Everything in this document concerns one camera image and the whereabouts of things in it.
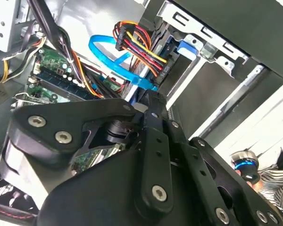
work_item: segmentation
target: red wire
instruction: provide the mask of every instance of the red wire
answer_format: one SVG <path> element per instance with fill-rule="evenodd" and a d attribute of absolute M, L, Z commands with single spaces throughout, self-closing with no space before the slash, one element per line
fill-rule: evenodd
<path fill-rule="evenodd" d="M 146 36 L 148 42 L 150 43 L 150 37 L 149 37 L 148 33 L 138 25 L 136 26 L 136 28 L 140 29 L 143 32 L 143 34 Z"/>
<path fill-rule="evenodd" d="M 20 217 L 20 216 L 17 216 L 17 215 L 13 215 L 13 214 L 10 214 L 10 213 L 7 213 L 3 210 L 0 210 L 0 213 L 8 216 L 8 217 L 11 217 L 11 218 L 15 218 L 15 219 L 29 219 L 29 218 L 33 218 L 33 216 L 23 216 L 23 217 Z"/>
<path fill-rule="evenodd" d="M 132 49 L 134 49 L 134 51 L 138 52 L 139 54 L 142 54 L 142 56 L 147 59 L 151 64 L 153 64 L 154 66 L 156 66 L 158 69 L 162 70 L 162 67 L 160 65 L 158 65 L 157 63 L 155 63 L 154 60 L 150 59 L 147 55 L 145 55 L 144 53 L 140 52 L 135 46 L 133 46 L 128 40 L 124 40 L 125 43 Z"/>

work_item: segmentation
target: black metal bracket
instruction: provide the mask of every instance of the black metal bracket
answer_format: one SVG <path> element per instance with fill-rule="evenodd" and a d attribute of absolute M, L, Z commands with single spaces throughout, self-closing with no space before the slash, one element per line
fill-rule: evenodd
<path fill-rule="evenodd" d="M 10 140 L 17 149 L 37 159 L 43 166 L 56 168 L 67 166 L 76 153 L 118 142 L 125 143 L 128 150 L 119 152 L 101 162 L 95 169 L 91 168 L 61 184 L 57 188 L 59 192 L 56 193 L 54 190 L 53 194 L 61 194 L 61 189 L 73 187 L 76 181 L 90 186 L 89 181 L 82 181 L 82 178 L 88 175 L 94 178 L 93 172 L 97 172 L 97 183 L 92 186 L 99 193 L 99 197 L 107 195 L 102 188 L 100 189 L 101 183 L 117 186 L 119 193 L 126 189 L 126 197 L 128 196 L 129 202 L 134 200 L 134 211 L 139 213 L 135 218 L 142 218 L 148 224 L 159 225 L 175 213 L 179 216 L 178 211 L 185 205 L 192 207 L 196 213 L 195 225 L 261 225 L 262 220 L 258 217 L 258 211 L 265 216 L 271 213 L 276 218 L 277 213 L 208 143 L 199 137 L 190 143 L 187 141 L 181 126 L 168 119 L 166 101 L 160 94 L 147 91 L 140 101 L 149 107 L 145 113 L 136 111 L 122 99 L 22 107 L 12 116 L 7 140 Z M 28 120 L 32 115 L 42 117 L 46 121 L 45 125 L 32 126 Z M 59 143 L 55 138 L 59 131 L 71 134 L 72 141 L 68 144 Z M 126 162 L 129 159 L 133 161 L 130 164 Z M 117 170 L 112 167 L 114 162 L 117 162 Z M 107 170 L 106 166 L 118 171 L 119 177 L 128 175 L 128 170 L 132 173 L 130 172 L 128 178 L 122 178 L 124 185 L 116 185 L 107 182 L 112 180 L 111 173 L 114 172 Z M 180 180 L 186 181 L 186 185 L 178 185 L 179 180 L 174 178 L 174 172 L 177 175 L 180 172 Z M 181 196 L 179 193 L 188 194 L 189 198 L 181 198 L 178 202 L 176 198 Z M 95 198 L 97 194 L 93 196 L 87 190 L 85 195 Z M 118 196 L 113 192 L 109 195 L 110 202 Z M 49 196 L 45 206 L 58 205 L 57 200 L 65 201 L 64 197 L 55 198 L 53 204 L 52 196 Z M 88 203 L 76 203 L 77 199 L 68 199 L 75 206 L 82 205 L 82 208 L 85 208 L 83 206 L 87 205 L 89 209 L 95 208 Z M 123 208 L 121 211 L 125 214 L 122 217 L 128 214 L 129 202 L 126 202 L 125 207 L 116 202 L 117 208 L 119 205 Z M 110 211 L 120 211 L 113 208 L 114 206 L 109 208 Z M 46 210 L 41 212 L 41 216 L 44 216 Z M 269 220 L 267 225 L 277 224 Z"/>

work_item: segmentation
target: yellow wire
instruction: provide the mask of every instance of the yellow wire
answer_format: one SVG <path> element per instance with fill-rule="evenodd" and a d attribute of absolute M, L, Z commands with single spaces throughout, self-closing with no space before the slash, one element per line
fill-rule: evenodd
<path fill-rule="evenodd" d="M 3 64 L 4 64 L 4 73 L 0 83 L 3 83 L 8 78 L 8 61 L 3 60 Z"/>
<path fill-rule="evenodd" d="M 127 35 L 130 37 L 130 39 L 135 42 L 140 48 L 142 48 L 143 50 L 145 50 L 147 53 L 149 53 L 150 55 L 152 55 L 153 57 L 155 57 L 156 59 L 166 63 L 166 60 L 157 56 L 155 53 L 152 53 L 150 50 L 148 50 L 147 48 L 145 48 L 143 45 L 141 45 L 131 34 L 130 32 L 126 32 Z"/>
<path fill-rule="evenodd" d="M 155 77 L 157 77 L 156 71 L 151 67 L 150 64 L 148 64 L 146 61 L 144 61 L 141 57 L 133 53 L 131 50 L 127 49 L 126 47 L 123 47 L 123 49 L 127 50 L 128 52 L 132 53 L 134 56 L 136 56 L 140 61 L 142 61 L 154 74 Z"/>
<path fill-rule="evenodd" d="M 136 23 L 136 22 L 134 22 L 134 21 L 130 21 L 130 20 L 125 20 L 125 21 L 122 21 L 121 22 L 121 25 L 122 24 L 134 24 L 134 25 L 138 25 L 138 23 Z M 152 46 L 152 43 L 151 43 L 151 38 L 150 38 L 150 36 L 148 35 L 148 33 L 146 32 L 146 34 L 147 34 L 147 38 L 149 39 L 149 43 L 150 43 L 150 46 L 148 47 L 148 48 L 151 48 L 151 46 Z"/>
<path fill-rule="evenodd" d="M 74 56 L 75 56 L 76 59 L 77 59 L 77 62 L 78 62 L 78 64 L 79 64 L 79 69 L 80 69 L 80 71 L 81 71 L 81 75 L 82 75 L 82 78 L 83 78 L 83 81 L 84 81 L 84 83 L 85 83 L 87 89 L 89 90 L 89 92 L 91 92 L 93 95 L 95 95 L 95 96 L 97 96 L 97 97 L 99 97 L 99 98 L 103 98 L 102 95 L 97 94 L 97 93 L 92 89 L 92 87 L 90 87 L 89 83 L 88 83 L 87 80 L 86 80 L 86 77 L 85 77 L 85 74 L 84 74 L 84 72 L 83 72 L 83 68 L 82 68 L 82 65 L 81 65 L 81 62 L 80 62 L 79 58 L 77 57 L 77 55 L 76 55 L 76 53 L 75 53 L 74 51 L 72 51 L 72 52 L 73 52 Z"/>
<path fill-rule="evenodd" d="M 134 21 L 130 21 L 130 20 L 124 20 L 124 21 L 122 21 L 121 23 L 137 25 L 137 23 L 136 23 L 136 22 L 134 22 Z"/>

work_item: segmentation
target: screw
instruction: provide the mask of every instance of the screw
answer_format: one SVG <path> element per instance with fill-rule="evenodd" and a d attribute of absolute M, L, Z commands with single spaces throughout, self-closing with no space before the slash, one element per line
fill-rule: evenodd
<path fill-rule="evenodd" d="M 222 223 L 224 223 L 225 225 L 228 225 L 230 223 L 230 219 L 228 218 L 228 215 L 223 209 L 217 208 L 215 212 L 217 217 L 219 218 L 219 220 L 221 220 Z"/>
<path fill-rule="evenodd" d="M 174 127 L 176 127 L 176 128 L 178 128 L 178 127 L 179 127 L 178 123 L 177 123 L 177 122 L 175 122 L 175 121 L 173 121 L 173 122 L 172 122 L 172 125 L 173 125 Z"/>
<path fill-rule="evenodd" d="M 166 200 L 166 191 L 159 185 L 154 185 L 152 187 L 152 194 L 160 202 Z"/>
<path fill-rule="evenodd" d="M 46 120 L 41 116 L 33 115 L 28 118 L 28 123 L 33 127 L 43 127 L 46 125 Z"/>
<path fill-rule="evenodd" d="M 124 109 L 126 109 L 126 110 L 128 110 L 128 111 L 130 111 L 131 109 L 130 109 L 130 107 L 128 106 L 128 105 L 123 105 L 123 108 Z"/>
<path fill-rule="evenodd" d="M 263 223 L 267 223 L 267 218 L 261 211 L 257 210 L 257 216 Z"/>
<path fill-rule="evenodd" d="M 158 118 L 158 115 L 155 113 L 151 113 L 155 118 Z"/>
<path fill-rule="evenodd" d="M 55 138 L 61 144 L 69 144 L 72 141 L 72 136 L 66 131 L 57 132 Z"/>
<path fill-rule="evenodd" d="M 52 95 L 51 95 L 51 98 L 54 99 L 54 100 L 56 100 L 56 99 L 58 98 L 58 96 L 57 96 L 56 94 L 52 94 Z"/>
<path fill-rule="evenodd" d="M 269 215 L 269 217 L 270 217 L 276 224 L 279 223 L 279 221 L 277 220 L 277 218 L 275 218 L 275 216 L 274 216 L 271 212 L 268 212 L 267 214 Z"/>
<path fill-rule="evenodd" d="M 200 146 L 203 146 L 203 147 L 205 146 L 205 143 L 202 140 L 199 140 L 198 144 L 200 144 Z"/>

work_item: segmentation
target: black wire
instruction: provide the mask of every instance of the black wire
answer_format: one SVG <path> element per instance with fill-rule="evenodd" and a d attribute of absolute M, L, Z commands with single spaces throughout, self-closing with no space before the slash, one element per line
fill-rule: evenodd
<path fill-rule="evenodd" d="M 16 70 L 14 70 L 12 73 L 10 73 L 10 74 L 7 76 L 7 79 L 10 78 L 10 77 L 12 77 L 12 76 L 14 76 L 14 75 L 16 75 L 16 74 L 18 74 L 20 71 L 23 70 L 23 68 L 25 67 L 25 65 L 26 65 L 26 63 L 27 63 L 27 61 L 28 61 L 28 58 L 29 58 L 30 54 L 31 54 L 32 52 L 34 52 L 36 49 L 37 49 L 37 47 L 33 47 L 33 48 L 29 49 L 29 50 L 26 52 L 25 57 L 24 57 L 24 59 L 23 59 L 21 65 L 20 65 Z"/>
<path fill-rule="evenodd" d="M 133 63 L 133 58 L 134 56 L 132 56 L 131 61 L 130 61 L 130 65 L 129 65 L 129 71 L 131 72 L 131 67 L 132 67 L 132 63 Z"/>
<path fill-rule="evenodd" d="M 36 21 L 39 23 L 43 32 L 46 34 L 48 40 L 52 43 L 52 45 L 57 49 L 57 51 L 61 51 L 61 48 L 58 43 L 58 26 L 51 15 L 50 10 L 48 9 L 47 4 L 44 0 L 27 0 L 27 3 L 30 6 L 30 9 L 33 12 L 33 15 Z"/>
<path fill-rule="evenodd" d="M 120 29 L 119 28 L 119 22 L 117 24 L 115 24 L 114 26 L 114 32 L 116 34 L 116 37 L 118 38 L 119 34 L 117 33 L 117 30 Z M 131 45 L 133 45 L 135 48 L 137 48 L 140 52 L 144 53 L 148 58 L 150 58 L 151 60 L 155 61 L 156 63 L 158 63 L 161 67 L 164 67 L 164 63 L 162 61 L 160 61 L 159 59 L 152 57 L 152 55 L 150 55 L 148 52 L 146 52 L 145 50 L 143 50 L 142 48 L 140 48 L 135 42 L 133 42 L 130 37 L 125 34 L 125 39 L 127 39 Z M 155 69 L 155 71 L 160 72 L 160 69 L 158 69 L 155 65 L 153 65 L 149 60 L 145 59 L 145 57 L 143 55 L 141 55 L 140 53 L 136 52 L 134 49 L 132 49 L 129 45 L 127 45 L 126 43 L 124 43 L 124 46 L 129 48 L 131 51 L 133 51 L 135 54 L 137 54 L 139 57 L 141 57 L 144 61 L 148 62 L 149 64 L 152 65 L 152 67 Z"/>
<path fill-rule="evenodd" d="M 95 76 L 93 71 L 83 64 L 85 73 L 87 77 L 91 80 L 93 84 L 98 87 L 98 91 L 104 98 L 120 98 L 120 96 L 113 91 L 109 86 L 107 86 L 103 81 L 101 81 L 97 76 Z"/>
<path fill-rule="evenodd" d="M 23 42 L 22 42 L 22 46 L 21 46 L 21 48 L 20 48 L 20 50 L 19 50 L 19 53 L 22 53 L 22 52 L 24 52 L 24 51 L 27 49 L 27 47 L 28 47 L 28 42 L 29 42 L 30 37 L 31 37 L 31 35 L 32 35 L 33 26 L 35 25 L 35 23 L 36 23 L 36 20 L 33 20 L 33 21 L 31 22 L 31 24 L 28 26 L 28 28 L 27 28 L 27 30 L 26 30 L 26 33 L 25 33 L 25 35 L 24 35 Z"/>

